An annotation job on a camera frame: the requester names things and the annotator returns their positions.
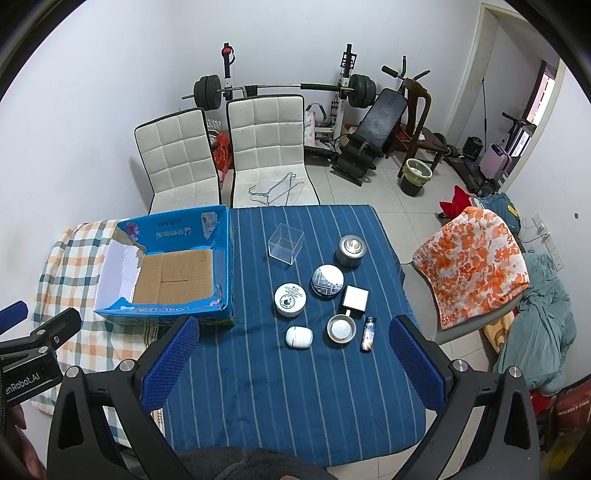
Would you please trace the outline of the small dark glass bottle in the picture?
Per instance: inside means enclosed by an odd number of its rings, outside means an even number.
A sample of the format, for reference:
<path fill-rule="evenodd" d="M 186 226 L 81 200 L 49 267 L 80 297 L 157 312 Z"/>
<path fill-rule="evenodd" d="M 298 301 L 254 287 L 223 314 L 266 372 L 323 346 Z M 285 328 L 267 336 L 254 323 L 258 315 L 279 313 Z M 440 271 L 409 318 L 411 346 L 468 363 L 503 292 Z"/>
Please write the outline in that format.
<path fill-rule="evenodd" d="M 363 334 L 361 341 L 361 351 L 363 353 L 370 353 L 373 350 L 374 340 L 376 335 L 377 319 L 369 316 L 363 324 Z"/>

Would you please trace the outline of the white square charger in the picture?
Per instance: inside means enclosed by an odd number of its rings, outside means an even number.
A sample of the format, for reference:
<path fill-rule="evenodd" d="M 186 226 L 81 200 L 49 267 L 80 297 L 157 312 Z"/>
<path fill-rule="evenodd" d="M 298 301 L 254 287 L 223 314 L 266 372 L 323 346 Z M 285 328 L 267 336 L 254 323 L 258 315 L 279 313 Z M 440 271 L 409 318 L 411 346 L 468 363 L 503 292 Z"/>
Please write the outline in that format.
<path fill-rule="evenodd" d="M 367 310 L 370 292 L 353 285 L 346 285 L 342 294 L 342 310 L 348 316 L 361 316 Z"/>

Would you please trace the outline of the white oval earbud case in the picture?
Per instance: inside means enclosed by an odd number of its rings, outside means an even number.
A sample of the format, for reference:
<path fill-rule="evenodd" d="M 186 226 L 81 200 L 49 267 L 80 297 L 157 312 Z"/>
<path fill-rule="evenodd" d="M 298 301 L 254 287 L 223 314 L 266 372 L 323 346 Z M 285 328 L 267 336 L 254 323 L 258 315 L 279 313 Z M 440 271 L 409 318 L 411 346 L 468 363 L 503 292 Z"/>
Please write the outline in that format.
<path fill-rule="evenodd" d="M 293 349 L 308 349 L 314 341 L 314 333 L 304 326 L 291 326 L 287 329 L 284 341 Z"/>

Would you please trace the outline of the black patterned round compact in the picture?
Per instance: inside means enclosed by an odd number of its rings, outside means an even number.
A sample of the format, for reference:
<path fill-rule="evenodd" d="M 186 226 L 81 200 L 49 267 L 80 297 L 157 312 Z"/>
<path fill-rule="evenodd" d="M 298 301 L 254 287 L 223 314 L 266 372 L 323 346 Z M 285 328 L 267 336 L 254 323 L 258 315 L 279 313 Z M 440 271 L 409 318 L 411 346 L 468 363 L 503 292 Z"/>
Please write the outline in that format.
<path fill-rule="evenodd" d="M 344 274 L 332 264 L 318 266 L 311 275 L 311 289 L 320 297 L 334 298 L 342 291 Z"/>

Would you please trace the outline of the silver metal tin can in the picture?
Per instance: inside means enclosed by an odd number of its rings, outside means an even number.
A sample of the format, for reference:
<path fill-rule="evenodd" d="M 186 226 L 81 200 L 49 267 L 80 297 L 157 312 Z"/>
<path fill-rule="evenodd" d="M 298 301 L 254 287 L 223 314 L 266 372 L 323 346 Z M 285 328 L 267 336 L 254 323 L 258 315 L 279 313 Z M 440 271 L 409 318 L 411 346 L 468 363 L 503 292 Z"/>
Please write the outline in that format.
<path fill-rule="evenodd" d="M 362 263 L 367 251 L 367 244 L 363 238 L 349 234 L 339 239 L 338 248 L 335 250 L 335 259 L 346 268 L 356 268 Z"/>

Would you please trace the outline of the white round jar green logo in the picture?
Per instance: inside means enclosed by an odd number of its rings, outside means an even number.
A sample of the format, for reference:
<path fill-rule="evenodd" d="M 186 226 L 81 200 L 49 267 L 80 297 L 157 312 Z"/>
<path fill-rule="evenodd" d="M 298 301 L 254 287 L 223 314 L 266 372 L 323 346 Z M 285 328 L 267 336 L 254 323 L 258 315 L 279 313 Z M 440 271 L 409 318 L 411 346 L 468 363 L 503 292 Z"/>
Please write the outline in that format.
<path fill-rule="evenodd" d="M 307 294 L 304 288 L 296 283 L 284 283 L 274 292 L 273 303 L 281 316 L 294 318 L 304 311 Z"/>

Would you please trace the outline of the clear acrylic cube box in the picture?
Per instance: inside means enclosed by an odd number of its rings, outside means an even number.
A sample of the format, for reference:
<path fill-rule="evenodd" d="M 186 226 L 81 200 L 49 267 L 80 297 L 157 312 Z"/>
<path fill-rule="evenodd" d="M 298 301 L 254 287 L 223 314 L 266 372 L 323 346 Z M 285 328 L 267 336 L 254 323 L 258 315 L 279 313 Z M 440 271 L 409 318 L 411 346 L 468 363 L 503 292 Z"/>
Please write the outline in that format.
<path fill-rule="evenodd" d="M 290 225 L 280 223 L 267 240 L 267 254 L 270 258 L 293 265 L 304 245 L 304 232 Z"/>

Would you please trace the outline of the plaid checked cloth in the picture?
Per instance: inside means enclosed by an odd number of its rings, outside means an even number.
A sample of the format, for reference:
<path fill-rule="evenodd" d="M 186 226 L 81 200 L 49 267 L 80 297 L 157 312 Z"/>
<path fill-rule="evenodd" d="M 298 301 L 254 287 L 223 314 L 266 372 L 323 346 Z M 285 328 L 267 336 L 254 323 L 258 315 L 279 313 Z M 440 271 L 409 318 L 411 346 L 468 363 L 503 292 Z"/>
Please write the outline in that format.
<path fill-rule="evenodd" d="M 137 359 L 157 339 L 154 326 L 119 325 L 95 313 L 95 297 L 115 220 L 83 223 L 65 230 L 54 243 L 39 279 L 32 316 L 38 327 L 73 308 L 80 331 L 57 350 L 62 370 L 110 371 L 125 359 Z"/>

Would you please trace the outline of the blue cardboard box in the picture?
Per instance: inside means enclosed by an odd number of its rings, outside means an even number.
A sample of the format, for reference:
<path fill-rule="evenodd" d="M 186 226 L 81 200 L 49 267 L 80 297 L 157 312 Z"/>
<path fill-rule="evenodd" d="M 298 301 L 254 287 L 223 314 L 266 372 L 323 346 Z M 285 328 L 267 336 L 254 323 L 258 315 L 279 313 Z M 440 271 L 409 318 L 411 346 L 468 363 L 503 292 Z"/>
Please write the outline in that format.
<path fill-rule="evenodd" d="M 121 325 L 168 325 L 183 315 L 231 325 L 232 253 L 224 205 L 122 220 L 107 247 L 94 311 Z"/>

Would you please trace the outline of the blue striped tablecloth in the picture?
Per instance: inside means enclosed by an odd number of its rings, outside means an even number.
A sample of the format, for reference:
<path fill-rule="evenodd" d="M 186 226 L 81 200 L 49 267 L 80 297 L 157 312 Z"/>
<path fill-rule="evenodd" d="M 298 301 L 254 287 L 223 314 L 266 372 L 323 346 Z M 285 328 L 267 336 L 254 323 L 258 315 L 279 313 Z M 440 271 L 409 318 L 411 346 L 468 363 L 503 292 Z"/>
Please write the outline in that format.
<path fill-rule="evenodd" d="M 389 341 L 411 308 L 377 212 L 245 208 L 230 221 L 235 322 L 201 329 L 163 409 L 172 448 L 331 467 L 417 444 L 425 409 Z"/>

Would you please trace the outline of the red cloth item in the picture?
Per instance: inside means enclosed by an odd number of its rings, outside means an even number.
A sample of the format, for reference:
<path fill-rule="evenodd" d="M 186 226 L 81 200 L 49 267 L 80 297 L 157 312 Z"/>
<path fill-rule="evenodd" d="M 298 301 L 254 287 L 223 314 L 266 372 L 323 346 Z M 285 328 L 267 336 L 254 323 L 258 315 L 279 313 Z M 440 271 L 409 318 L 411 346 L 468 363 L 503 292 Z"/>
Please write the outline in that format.
<path fill-rule="evenodd" d="M 454 219 L 470 206 L 472 206 L 471 195 L 459 185 L 455 185 L 452 200 L 449 202 L 442 201 L 440 203 L 441 212 L 438 214 L 438 217 L 440 219 Z"/>

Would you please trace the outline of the white padded chair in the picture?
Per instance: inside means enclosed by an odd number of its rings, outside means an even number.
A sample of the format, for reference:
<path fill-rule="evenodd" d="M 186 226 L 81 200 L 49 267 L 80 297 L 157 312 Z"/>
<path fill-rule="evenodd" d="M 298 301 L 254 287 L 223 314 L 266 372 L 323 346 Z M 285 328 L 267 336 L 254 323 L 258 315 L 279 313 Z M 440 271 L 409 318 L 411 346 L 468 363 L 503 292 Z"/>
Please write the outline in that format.
<path fill-rule="evenodd" d="M 159 117 L 137 126 L 134 138 L 153 191 L 151 214 L 221 203 L 204 110 Z"/>
<path fill-rule="evenodd" d="M 287 206 L 318 205 L 317 192 L 304 165 L 304 97 L 297 94 L 263 95 L 226 104 L 233 157 L 231 206 L 263 207 L 249 200 L 249 187 L 260 190 L 287 172 L 304 182 Z"/>

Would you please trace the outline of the red plastic bag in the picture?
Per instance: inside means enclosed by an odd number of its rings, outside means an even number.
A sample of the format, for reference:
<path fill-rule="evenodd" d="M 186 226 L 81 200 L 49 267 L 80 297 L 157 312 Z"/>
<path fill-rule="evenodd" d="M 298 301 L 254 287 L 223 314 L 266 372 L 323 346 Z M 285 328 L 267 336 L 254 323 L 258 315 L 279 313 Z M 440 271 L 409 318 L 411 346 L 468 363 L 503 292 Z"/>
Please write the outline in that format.
<path fill-rule="evenodd" d="M 219 179 L 223 181 L 233 163 L 228 131 L 221 131 L 215 137 L 213 146 L 213 162 Z"/>

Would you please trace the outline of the brown wooden chair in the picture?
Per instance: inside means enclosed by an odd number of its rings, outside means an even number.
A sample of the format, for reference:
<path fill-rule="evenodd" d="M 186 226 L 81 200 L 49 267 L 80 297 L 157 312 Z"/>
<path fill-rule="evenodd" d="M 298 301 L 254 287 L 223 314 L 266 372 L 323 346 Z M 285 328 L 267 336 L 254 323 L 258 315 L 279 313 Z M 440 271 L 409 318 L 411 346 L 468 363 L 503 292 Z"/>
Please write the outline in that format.
<path fill-rule="evenodd" d="M 425 126 L 432 105 L 432 96 L 428 90 L 414 78 L 402 80 L 400 93 L 407 100 L 407 120 L 399 120 L 387 147 L 387 154 L 395 151 L 405 153 L 405 162 L 415 158 L 419 150 L 425 150 L 434 155 L 426 163 L 434 171 L 439 163 L 450 153 L 446 137 L 441 133 L 434 133 Z"/>

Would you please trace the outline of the black weight bench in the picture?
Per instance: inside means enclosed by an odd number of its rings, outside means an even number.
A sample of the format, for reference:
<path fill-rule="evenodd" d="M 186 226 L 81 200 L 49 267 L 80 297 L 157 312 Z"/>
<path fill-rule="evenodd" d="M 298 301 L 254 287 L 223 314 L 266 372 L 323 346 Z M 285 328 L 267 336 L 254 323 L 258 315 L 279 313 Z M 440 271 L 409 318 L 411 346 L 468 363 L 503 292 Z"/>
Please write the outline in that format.
<path fill-rule="evenodd" d="M 407 99 L 403 94 L 384 89 L 356 131 L 346 134 L 348 143 L 332 162 L 332 169 L 356 186 L 362 186 L 368 171 L 376 169 L 375 160 L 385 154 L 406 107 Z"/>

